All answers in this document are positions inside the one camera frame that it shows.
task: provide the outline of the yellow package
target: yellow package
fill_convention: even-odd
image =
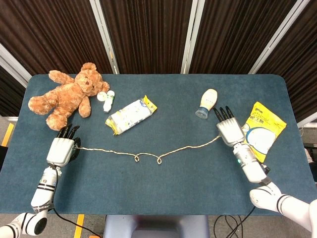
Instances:
[[[115,135],[120,135],[145,118],[148,118],[156,109],[157,107],[145,95],[143,98],[109,116],[106,120],[106,125],[112,128]]]
[[[251,146],[256,158],[263,163],[268,150],[285,127],[286,123],[277,115],[256,102],[242,127],[246,136],[244,143]]]

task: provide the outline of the blue table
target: blue table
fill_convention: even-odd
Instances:
[[[317,198],[301,137],[283,78],[277,75],[103,75],[116,93],[111,113],[147,95],[158,110],[119,136],[105,125],[103,103],[90,98],[92,114],[83,119],[75,112],[68,120],[80,125],[76,135],[82,146],[157,155],[185,145],[199,145],[218,135],[213,113],[207,120],[195,115],[202,94],[218,91],[216,106],[228,105],[244,124],[256,101],[287,123],[270,149],[265,164],[282,192],[306,202]],[[29,82],[19,120],[0,173],[0,212],[32,211],[30,202],[46,168],[46,155],[56,132],[47,116],[31,112],[32,96],[55,88],[48,75]],[[62,168],[55,195],[60,213],[71,214],[247,214],[252,204],[250,184],[231,148],[221,139],[195,150],[156,159],[142,156],[139,163],[126,155],[81,151],[77,160]],[[271,215],[256,209],[254,214]]]

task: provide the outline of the brown teddy bear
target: brown teddy bear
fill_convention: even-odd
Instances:
[[[90,115],[90,96],[107,92],[109,84],[103,81],[94,63],[83,64],[75,79],[57,70],[51,70],[49,78],[62,84],[42,96],[32,97],[29,108],[36,114],[45,115],[55,107],[46,119],[52,130],[60,130],[67,125],[67,118],[77,109],[86,118]]]

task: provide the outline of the yellow floor marking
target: yellow floor marking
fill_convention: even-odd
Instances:
[[[12,123],[10,123],[9,126],[8,126],[8,129],[6,130],[6,133],[4,135],[4,138],[3,138],[1,146],[7,146],[8,145],[8,141],[10,139],[10,136],[11,136],[13,128],[14,128],[14,125]]]
[[[78,218],[77,218],[77,224],[83,226],[83,224],[84,224],[84,217],[85,217],[84,214],[79,214],[79,215],[78,215]],[[81,236],[81,230],[82,230],[81,227],[77,227],[77,226],[76,226],[74,238],[80,238],[80,236]]]

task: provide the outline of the robotic arm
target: robotic arm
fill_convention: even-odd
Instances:
[[[230,108],[226,107],[226,110],[228,114],[223,108],[220,108],[222,118],[219,111],[214,109],[220,121],[216,127],[224,143],[233,147],[233,154],[249,182],[261,185],[250,191],[250,200],[253,205],[279,212],[312,232],[313,238],[317,238],[317,200],[308,204],[290,195],[282,194],[279,188],[266,176],[264,171],[268,172],[268,168],[259,164],[249,145],[243,144],[245,135],[241,126]]]
[[[54,208],[54,195],[61,176],[61,167],[76,159],[80,147],[80,138],[72,139],[79,126],[75,126],[68,134],[71,124],[60,130],[54,138],[47,156],[47,167],[34,193],[31,206],[35,214],[22,213],[10,224],[0,227],[2,238],[19,238],[22,234],[37,236],[43,232],[47,224],[48,211]]]

